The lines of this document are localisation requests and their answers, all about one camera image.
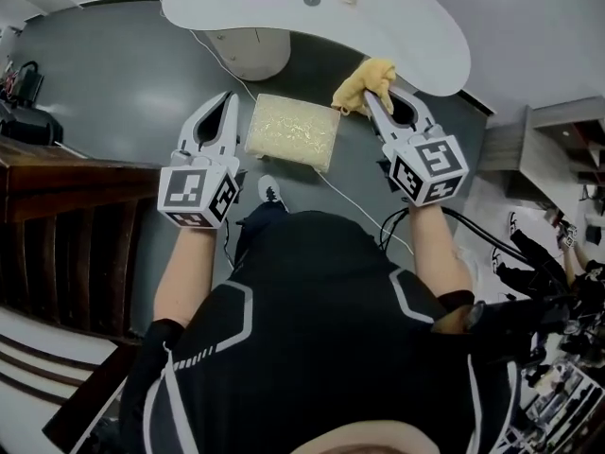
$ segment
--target sneaker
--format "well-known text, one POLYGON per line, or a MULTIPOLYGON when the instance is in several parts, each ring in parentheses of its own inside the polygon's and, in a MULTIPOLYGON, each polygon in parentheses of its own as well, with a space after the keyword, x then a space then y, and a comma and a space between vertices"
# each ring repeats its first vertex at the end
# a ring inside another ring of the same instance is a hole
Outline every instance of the sneaker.
POLYGON ((500 255, 500 252, 497 250, 497 248, 492 247, 492 271, 494 274, 496 274, 500 264, 502 264, 502 255, 500 255))
POLYGON ((261 201, 270 201, 272 203, 280 203, 286 211, 284 200, 280 195, 280 185, 275 182, 275 179, 270 175, 263 175, 258 180, 258 194, 261 197, 261 201))
POLYGON ((516 212, 510 212, 509 214, 509 236, 512 236, 517 232, 517 214, 516 212))

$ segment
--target white table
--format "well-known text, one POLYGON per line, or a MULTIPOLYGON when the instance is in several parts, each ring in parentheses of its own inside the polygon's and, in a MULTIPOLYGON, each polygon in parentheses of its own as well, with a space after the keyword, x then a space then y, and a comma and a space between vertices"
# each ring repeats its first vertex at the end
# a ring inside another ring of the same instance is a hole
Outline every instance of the white table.
POLYGON ((401 78, 434 96, 459 91, 471 69, 462 31, 436 0, 358 0, 355 6, 320 0, 315 7, 303 0, 164 0, 163 10, 176 26, 210 31, 228 64, 236 65, 242 58, 241 50, 236 55, 238 49, 246 46, 253 54, 248 68, 267 64, 265 74, 279 72, 289 58, 289 34, 276 29, 315 35, 369 57, 391 59, 401 78))

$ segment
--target person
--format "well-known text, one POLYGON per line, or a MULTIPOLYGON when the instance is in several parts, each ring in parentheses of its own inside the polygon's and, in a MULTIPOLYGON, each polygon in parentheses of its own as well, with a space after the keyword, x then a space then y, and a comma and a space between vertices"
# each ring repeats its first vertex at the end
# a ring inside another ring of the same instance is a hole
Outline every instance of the person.
POLYGON ((130 454, 458 454, 505 431, 479 425, 455 334, 472 280, 439 206, 410 207, 413 274, 351 220, 288 213, 270 176, 259 193, 212 292, 216 231, 178 236, 121 397, 130 454))
POLYGON ((603 305, 605 300, 605 266, 589 260, 584 250, 574 243, 567 247, 560 237, 563 267, 555 257, 536 241, 527 237, 518 227, 517 215, 509 215, 510 240, 532 263, 533 270, 509 268, 502 260, 502 254, 492 249, 493 272, 509 288, 521 292, 532 299, 561 293, 574 293, 585 303, 603 305), (570 250, 573 249, 583 274, 575 275, 570 250))

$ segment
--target gray floor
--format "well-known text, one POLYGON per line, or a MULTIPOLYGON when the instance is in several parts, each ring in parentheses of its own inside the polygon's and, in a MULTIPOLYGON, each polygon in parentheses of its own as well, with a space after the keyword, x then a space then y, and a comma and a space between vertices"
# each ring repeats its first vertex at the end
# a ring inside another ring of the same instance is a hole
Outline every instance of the gray floor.
MULTIPOLYGON (((181 28, 160 15, 152 2, 110 4, 65 10, 27 25, 15 54, 17 62, 36 60, 45 80, 38 99, 65 128, 64 142, 97 157, 167 164, 184 120, 205 100, 233 90, 239 93, 240 135, 245 139, 252 101, 241 85, 181 28)), ((292 35, 292 57, 279 76, 251 84, 256 93, 279 94, 329 106, 332 93, 353 72, 361 56, 321 39, 292 35)), ((456 96, 421 96, 443 128, 458 137, 475 170, 485 117, 456 96)), ((249 171, 232 222, 258 203, 256 181, 264 173, 282 185, 292 211, 316 209, 358 221, 369 233, 378 230, 325 185, 315 172, 284 162, 261 162, 238 151, 249 171)), ((382 171, 380 143, 367 119, 343 117, 328 179, 357 201, 378 222, 402 207, 382 171)), ((470 187, 449 205, 461 210, 470 187)), ((232 225, 229 250, 239 231, 232 225)), ((157 213, 144 221, 135 268, 132 321, 143 331, 151 319, 155 288, 170 255, 177 230, 157 213)), ((219 240, 222 245, 224 230, 219 240)), ((400 236, 409 240, 407 227, 400 236)), ((389 257, 412 268, 411 256, 392 241, 389 257)), ((217 249, 215 281, 226 279, 229 265, 217 249)))

